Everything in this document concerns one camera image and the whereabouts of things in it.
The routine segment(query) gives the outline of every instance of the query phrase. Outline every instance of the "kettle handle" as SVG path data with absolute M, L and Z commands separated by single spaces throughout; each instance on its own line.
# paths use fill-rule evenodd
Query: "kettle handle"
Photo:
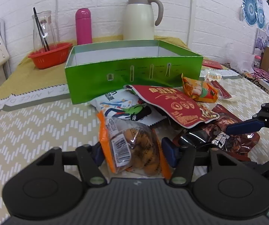
M 163 4 L 159 0 L 148 0 L 148 2 L 155 2 L 158 5 L 158 16 L 157 20 L 155 21 L 155 26 L 158 26 L 163 17 Z

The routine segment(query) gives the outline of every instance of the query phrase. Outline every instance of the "white brick wall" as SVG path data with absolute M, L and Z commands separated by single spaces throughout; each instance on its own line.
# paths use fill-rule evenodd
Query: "white brick wall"
M 161 0 L 164 18 L 156 28 L 163 36 L 179 37 L 186 41 L 190 0 Z M 122 34 L 123 12 L 127 0 L 58 0 L 58 27 L 60 40 L 76 38 L 75 12 L 89 7 L 92 14 L 93 37 Z M 51 10 L 54 16 L 55 0 L 0 0 L 0 18 L 5 21 L 10 67 L 14 71 L 21 59 L 33 48 L 33 6 L 37 12 Z M 153 6 L 157 16 L 157 5 Z
M 264 2 L 266 21 L 269 6 Z M 219 62 L 226 58 L 228 43 L 233 43 L 245 60 L 252 58 L 257 26 L 239 21 L 242 0 L 197 0 L 192 50 Z

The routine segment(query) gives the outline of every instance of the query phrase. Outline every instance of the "black chopstick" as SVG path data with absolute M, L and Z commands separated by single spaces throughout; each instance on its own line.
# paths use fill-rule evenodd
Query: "black chopstick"
M 40 22 L 39 22 L 35 7 L 33 9 L 34 9 L 34 15 L 35 15 L 36 24 L 37 24 L 37 27 L 38 27 L 38 30 L 39 30 L 39 34 L 41 35 L 40 38 L 41 38 L 42 45 L 44 46 L 45 52 L 46 52 L 46 47 L 47 47 L 47 50 L 50 51 L 48 43 L 47 43 L 47 40 L 44 37 L 44 33 L 43 33 L 42 27 L 40 25 Z

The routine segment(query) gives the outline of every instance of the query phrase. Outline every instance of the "red plastic basket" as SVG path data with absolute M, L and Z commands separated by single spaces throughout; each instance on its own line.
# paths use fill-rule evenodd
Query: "red plastic basket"
M 69 55 L 69 48 L 72 43 L 58 43 L 56 46 L 50 45 L 50 51 L 45 52 L 44 48 L 28 55 L 38 69 L 50 68 L 65 62 Z

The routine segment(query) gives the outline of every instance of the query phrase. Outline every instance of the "red paper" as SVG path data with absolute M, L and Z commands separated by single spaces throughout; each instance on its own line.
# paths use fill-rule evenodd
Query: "red paper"
M 215 69 L 223 69 L 221 64 L 219 64 L 218 62 L 212 61 L 212 60 L 207 60 L 207 59 L 203 59 L 202 65 L 207 66 L 207 67 L 211 67 L 211 68 L 215 68 Z
M 208 123 L 219 118 L 219 114 L 195 102 L 177 89 L 145 85 L 129 86 L 143 101 L 161 108 L 185 128 L 189 129 L 198 123 Z

